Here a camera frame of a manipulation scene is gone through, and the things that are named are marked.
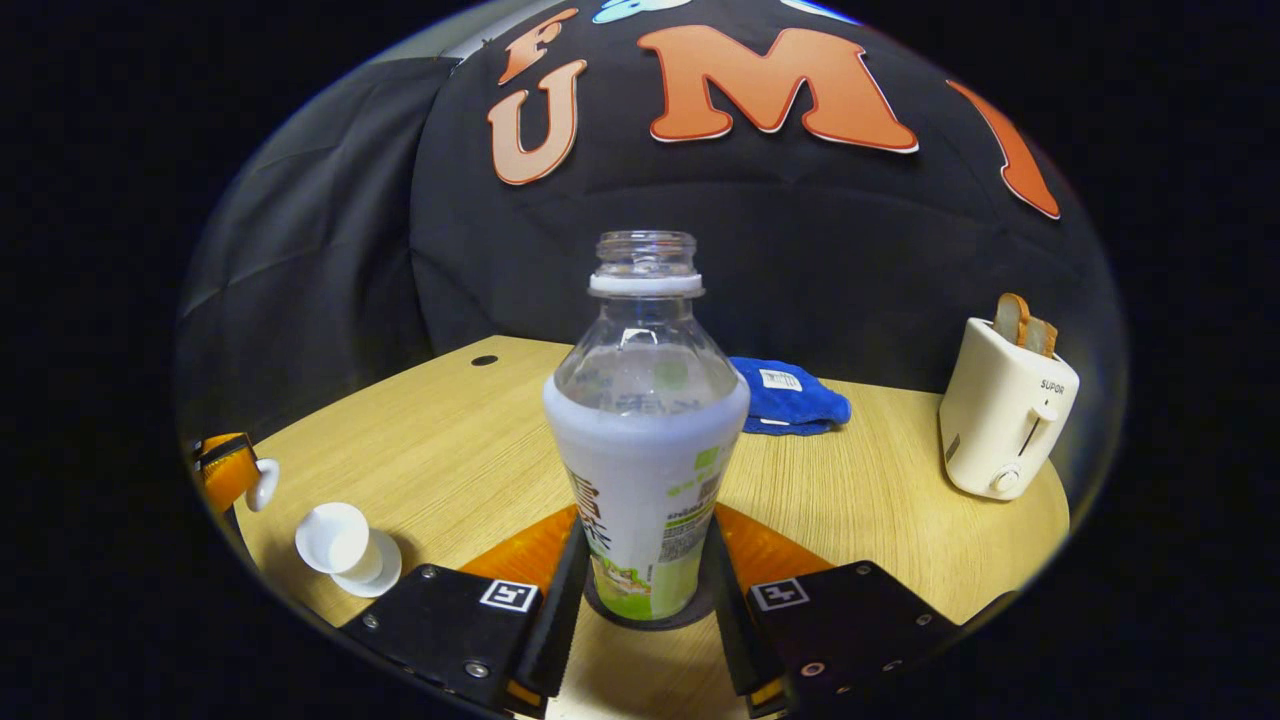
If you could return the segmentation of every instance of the bottle opening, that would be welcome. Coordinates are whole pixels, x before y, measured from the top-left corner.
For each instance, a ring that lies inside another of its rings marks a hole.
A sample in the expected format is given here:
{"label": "bottle opening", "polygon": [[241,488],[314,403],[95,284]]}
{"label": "bottle opening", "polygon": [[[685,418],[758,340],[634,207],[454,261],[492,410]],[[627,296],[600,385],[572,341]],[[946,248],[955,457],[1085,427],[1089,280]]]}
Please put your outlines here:
{"label": "bottle opening", "polygon": [[600,266],[591,275],[596,296],[678,296],[703,293],[694,268],[698,241],[675,231],[613,231],[600,236],[595,255]]}

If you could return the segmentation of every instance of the orange letter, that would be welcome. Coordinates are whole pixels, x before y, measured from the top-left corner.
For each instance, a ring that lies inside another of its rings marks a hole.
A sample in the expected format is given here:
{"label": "orange letter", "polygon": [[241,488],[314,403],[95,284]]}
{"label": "orange letter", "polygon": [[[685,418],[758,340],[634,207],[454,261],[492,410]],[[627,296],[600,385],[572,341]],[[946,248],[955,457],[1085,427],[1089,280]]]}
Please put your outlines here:
{"label": "orange letter", "polygon": [[561,65],[538,82],[547,91],[547,140],[526,152],[520,143],[520,106],[529,97],[527,90],[507,96],[489,110],[493,126],[493,169],[508,184],[525,184],[556,169],[577,135],[577,76],[586,69],[586,60]]}
{"label": "orange letter", "polygon": [[529,65],[538,61],[547,54],[547,49],[538,44],[547,44],[559,36],[561,20],[567,20],[577,14],[577,8],[562,10],[554,17],[538,23],[532,29],[511,41],[507,46],[507,72],[498,78],[498,87],[507,85],[507,81],[525,72]]}
{"label": "orange letter", "polygon": [[707,83],[724,91],[756,128],[777,132],[791,111],[800,83],[809,82],[813,109],[805,129],[832,142],[914,152],[915,133],[897,122],[863,63],[865,50],[812,29],[778,33],[763,58],[707,26],[659,29],[636,45],[658,53],[667,111],[650,133],[663,142],[719,137],[733,127],[712,106]]}
{"label": "orange letter", "polygon": [[982,118],[987,120],[987,127],[996,136],[996,143],[1000,145],[1000,151],[1005,154],[1005,167],[1000,168],[1000,177],[1005,178],[1005,186],[1028,205],[1050,218],[1055,220],[1061,218],[1057,209],[1057,200],[1053,200],[1048,186],[1044,184],[1044,178],[1039,174],[1036,159],[1032,158],[1030,149],[1023,142],[1023,136],[1018,135],[1014,123],[1010,123],[1009,118],[1000,110],[982,97],[978,97],[978,94],[968,87],[950,79],[947,85],[960,91],[960,95],[968,97],[969,102],[973,102],[973,106],[978,109]]}

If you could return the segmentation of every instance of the clear plastic bottle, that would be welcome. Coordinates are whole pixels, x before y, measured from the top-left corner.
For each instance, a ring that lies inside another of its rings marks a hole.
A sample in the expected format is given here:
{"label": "clear plastic bottle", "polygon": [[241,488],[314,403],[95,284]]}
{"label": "clear plastic bottle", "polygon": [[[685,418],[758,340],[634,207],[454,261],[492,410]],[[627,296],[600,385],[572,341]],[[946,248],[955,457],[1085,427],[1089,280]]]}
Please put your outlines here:
{"label": "clear plastic bottle", "polygon": [[634,620],[675,615],[698,587],[703,541],[750,391],[694,319],[695,240],[602,236],[600,315],[543,401],[582,518],[595,585]]}

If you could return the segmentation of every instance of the wooden table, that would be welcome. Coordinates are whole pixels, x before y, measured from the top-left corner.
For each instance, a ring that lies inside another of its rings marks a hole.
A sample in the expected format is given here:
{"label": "wooden table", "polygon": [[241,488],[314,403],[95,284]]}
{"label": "wooden table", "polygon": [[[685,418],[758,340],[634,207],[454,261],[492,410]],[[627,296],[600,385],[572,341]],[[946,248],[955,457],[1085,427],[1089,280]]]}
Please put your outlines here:
{"label": "wooden table", "polygon": [[[262,512],[236,512],[257,566],[325,620],[371,601],[307,568],[293,532],[314,506],[343,501],[388,532],[403,571],[461,568],[573,502],[541,387],[566,345],[492,337],[388,378],[257,443],[279,460]],[[497,363],[471,360],[495,355]],[[1066,536],[1051,464],[1016,501],[977,498],[943,474],[941,396],[826,382],[852,402],[838,432],[744,434],[719,501],[842,565],[872,560],[955,623],[1021,587]],[[607,662],[598,660],[607,657]],[[714,614],[678,630],[618,628],[584,601],[561,694],[548,717],[746,717]]]}

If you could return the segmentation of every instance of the white bottle label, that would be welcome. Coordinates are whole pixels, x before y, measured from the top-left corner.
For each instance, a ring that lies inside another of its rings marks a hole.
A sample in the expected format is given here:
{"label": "white bottle label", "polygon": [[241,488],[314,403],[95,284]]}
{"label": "white bottle label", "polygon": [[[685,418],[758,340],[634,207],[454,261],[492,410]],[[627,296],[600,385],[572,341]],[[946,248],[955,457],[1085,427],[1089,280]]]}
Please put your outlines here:
{"label": "white bottle label", "polygon": [[746,383],[701,410],[622,416],[579,405],[549,378],[547,419],[568,470],[605,606],[666,618],[698,587],[703,541],[746,420]]}

